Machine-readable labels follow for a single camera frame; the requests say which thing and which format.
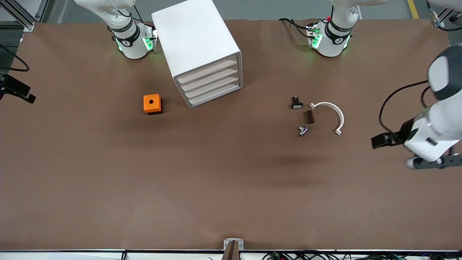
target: metal connector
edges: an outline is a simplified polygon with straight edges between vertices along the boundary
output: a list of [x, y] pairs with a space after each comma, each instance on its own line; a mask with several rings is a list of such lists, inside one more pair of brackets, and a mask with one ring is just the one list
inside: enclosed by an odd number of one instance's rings
[[441, 20], [439, 19], [439, 16], [435, 12], [435, 10], [433, 10], [433, 8], [429, 8], [428, 12], [430, 12], [430, 15], [432, 17], [433, 26], [437, 28], [441, 27]]
[[319, 29], [319, 27], [313, 27], [313, 26], [307, 26], [306, 27], [306, 30], [307, 31], [312, 31], [312, 32], [320, 32], [321, 30]]
[[298, 135], [299, 136], [304, 136], [308, 131], [311, 130], [311, 127], [309, 127], [309, 126], [300, 126], [298, 129], [300, 130], [300, 133]]

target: small metal part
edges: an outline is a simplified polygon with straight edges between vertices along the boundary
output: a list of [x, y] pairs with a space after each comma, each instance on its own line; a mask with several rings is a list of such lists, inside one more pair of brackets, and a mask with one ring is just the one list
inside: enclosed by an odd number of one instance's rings
[[236, 241], [236, 243], [237, 243], [237, 245], [239, 247], [239, 251], [244, 250], [244, 240], [240, 239], [240, 238], [227, 238], [227, 239], [223, 240], [223, 250], [226, 250], [226, 247], [228, 246], [228, 243], [230, 243], [232, 241]]
[[221, 257], [221, 260], [239, 260], [240, 259], [240, 253], [239, 251], [244, 249], [244, 241], [242, 239], [239, 240], [232, 240], [229, 242], [225, 242], [225, 252], [223, 253], [223, 256]]
[[298, 100], [298, 97], [297, 96], [292, 97], [292, 106], [291, 106], [291, 108], [292, 109], [301, 109], [302, 107], [303, 107], [303, 103], [301, 103]]
[[312, 110], [307, 110], [305, 113], [306, 116], [306, 123], [307, 124], [314, 124], [315, 118], [313, 117], [313, 111]]
[[314, 27], [314, 26], [307, 26], [306, 30], [307, 31], [313, 31], [313, 32], [319, 32], [320, 31], [319, 27]]
[[430, 16], [432, 17], [433, 26], [437, 28], [441, 27], [441, 20], [439, 19], [439, 16], [436, 14], [433, 8], [429, 8], [428, 12], [430, 13]]
[[311, 130], [311, 127], [309, 127], [309, 126], [300, 126], [298, 129], [300, 130], [300, 133], [298, 133], [298, 135], [299, 136], [304, 136], [306, 134], [306, 132]]

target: black cable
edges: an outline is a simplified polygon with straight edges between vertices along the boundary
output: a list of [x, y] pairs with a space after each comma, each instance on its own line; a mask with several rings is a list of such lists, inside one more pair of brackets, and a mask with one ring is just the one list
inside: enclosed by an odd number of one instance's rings
[[127, 259], [127, 251], [124, 250], [124, 251], [122, 252], [121, 260], [126, 260], [126, 259]]
[[424, 81], [420, 81], [420, 82], [417, 82], [417, 83], [413, 83], [413, 84], [410, 84], [410, 85], [407, 85], [407, 86], [404, 86], [404, 87], [400, 87], [398, 88], [397, 90], [393, 91], [393, 93], [391, 93], [386, 99], [385, 101], [383, 102], [382, 104], [382, 107], [380, 108], [380, 112], [378, 114], [378, 121], [380, 123], [380, 125], [383, 127], [383, 129], [387, 130], [388, 133], [392, 133], [393, 131], [390, 130], [390, 128], [386, 127], [383, 122], [382, 122], [382, 113], [383, 113], [383, 109], [385, 107], [385, 105], [387, 104], [388, 100], [390, 100], [390, 98], [392, 98], [396, 93], [398, 93], [399, 91], [403, 90], [403, 89], [406, 89], [406, 88], [409, 88], [409, 87], [413, 87], [413, 86], [418, 86], [418, 85], [421, 85], [421, 84], [424, 84], [424, 83], [427, 83], [428, 80], [424, 80]]
[[264, 256], [262, 257], [261, 260], [265, 260], [265, 258], [266, 258], [267, 256], [269, 256], [269, 255], [271, 255], [271, 253], [268, 253], [268, 254], [264, 255]]
[[462, 27], [454, 28], [454, 29], [446, 29], [446, 28], [439, 27], [439, 29], [443, 31], [458, 31], [458, 30], [462, 30]]
[[314, 39], [313, 36], [306, 35], [306, 34], [304, 34], [302, 31], [300, 31], [299, 28], [305, 29], [305, 30], [306, 30], [306, 26], [303, 27], [303, 26], [301, 26], [301, 25], [296, 24], [295, 21], [294, 21], [293, 19], [292, 19], [292, 20], [289, 20], [289, 19], [287, 19], [287, 18], [281, 18], [281, 19], [279, 19], [278, 21], [288, 21], [288, 22], [291, 23], [293, 26], [295, 26], [295, 28], [297, 29], [297, 31], [298, 31], [301, 35], [303, 35], [303, 36], [305, 36], [305, 37], [307, 37], [307, 38], [310, 38], [310, 39]]
[[289, 254], [282, 253], [282, 256], [284, 256], [287, 260], [294, 260]]
[[331, 253], [325, 253], [326, 255], [330, 255], [334, 258], [334, 260], [340, 260], [336, 255], [331, 254]]
[[298, 28], [300, 28], [300, 29], [306, 29], [306, 27], [303, 27], [303, 26], [301, 26], [301, 25], [296, 24], [295, 21], [294, 21], [293, 19], [290, 19], [290, 20], [289, 20], [289, 19], [287, 19], [287, 18], [281, 18], [281, 19], [279, 19], [278, 21], [287, 21], [287, 22], [291, 23], [293, 26], [296, 26], [296, 27], [298, 27]]
[[136, 6], [133, 6], [133, 7], [135, 7], [135, 11], [138, 14], [138, 17], [140, 18], [140, 22], [144, 23], [143, 18], [141, 18], [140, 12], [138, 11], [138, 8], [136, 8]]
[[447, 11], [447, 10], [448, 10], [448, 9], [445, 8], [445, 9], [438, 15], [438, 17], [441, 17], [441, 16], [443, 15], [443, 13], [444, 13], [445, 11]]
[[422, 106], [424, 108], [427, 108], [427, 104], [425, 104], [425, 101], [424, 101], [424, 97], [425, 97], [425, 93], [430, 89], [430, 86], [426, 87], [423, 91], [422, 91], [422, 94], [420, 95], [420, 102], [422, 104]]
[[30, 70], [30, 67], [27, 65], [27, 63], [25, 61], [23, 61], [23, 59], [19, 58], [14, 52], [10, 51], [7, 47], [5, 47], [2, 44], [0, 44], [0, 48], [4, 49], [9, 54], [13, 55], [13, 57], [17, 58], [26, 67], [26, 68], [11, 68], [11, 67], [4, 68], [4, 67], [0, 67], [0, 69], [8, 69], [8, 70], [22, 71], [22, 72], [26, 72], [26, 71]]
[[306, 255], [303, 253], [300, 255], [300, 257], [303, 259], [303, 260], [311, 260], [310, 257], [306, 258]]
[[450, 14], [452, 14], [452, 12], [454, 12], [454, 10], [451, 10], [451, 12], [447, 13], [446, 16], [443, 19], [441, 19], [440, 22], [443, 22]]
[[132, 14], [131, 14], [130, 12], [128, 12], [129, 15], [127, 16], [127, 15], [123, 14], [119, 9], [117, 9], [117, 11], [118, 11], [119, 14], [120, 14], [121, 16], [123, 16], [123, 17], [132, 17]]
[[319, 256], [320, 258], [322, 258], [322, 260], [327, 260], [324, 256], [322, 256], [325, 253], [321, 251], [304, 251], [303, 255], [306, 256], [306, 254], [313, 254], [312, 257], [308, 257], [308, 260], [312, 260], [315, 256]]
[[132, 13], [131, 13], [131, 12], [128, 12], [129, 15], [125, 15], [125, 14], [123, 14], [119, 9], [117, 9], [117, 11], [118, 11], [119, 14], [120, 14], [121, 16], [123, 16], [123, 17], [131, 17], [133, 20], [137, 20], [137, 21], [143, 22], [143, 21], [141, 21], [141, 19], [134, 18], [134, 17], [132, 16]]

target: black electronic component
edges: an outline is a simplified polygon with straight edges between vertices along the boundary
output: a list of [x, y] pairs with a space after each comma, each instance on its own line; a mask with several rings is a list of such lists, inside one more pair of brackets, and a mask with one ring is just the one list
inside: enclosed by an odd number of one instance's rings
[[301, 109], [303, 107], [303, 103], [298, 100], [297, 96], [292, 97], [292, 109]]
[[306, 116], [306, 123], [307, 124], [314, 124], [315, 118], [313, 117], [313, 111], [312, 110], [307, 110], [305, 113]]
[[30, 93], [30, 87], [10, 75], [2, 75], [0, 78], [0, 99], [3, 95], [10, 94], [19, 97], [28, 103], [34, 103], [35, 96]]

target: gray floor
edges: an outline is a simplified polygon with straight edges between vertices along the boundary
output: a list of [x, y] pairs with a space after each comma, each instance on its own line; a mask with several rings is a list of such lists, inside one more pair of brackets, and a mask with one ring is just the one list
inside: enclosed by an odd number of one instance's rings
[[[183, 0], [138, 0], [136, 6], [142, 18], [151, 20], [151, 13], [182, 2]], [[331, 3], [328, 0], [214, 0], [224, 19], [276, 20], [282, 17], [295, 20], [307, 18], [325, 18], [330, 15]], [[429, 18], [424, 0], [415, 0], [421, 19]], [[103, 21], [92, 12], [78, 6], [73, 0], [54, 0], [49, 7], [49, 23], [102, 23]], [[361, 7], [364, 19], [412, 19], [407, 0], [389, 0], [381, 6]], [[454, 25], [447, 20], [447, 28], [462, 26]], [[448, 34], [452, 44], [462, 42], [462, 31]], [[0, 43], [3, 45], [19, 44], [22, 30], [0, 29]], [[12, 57], [0, 50], [0, 67], [8, 67]]]

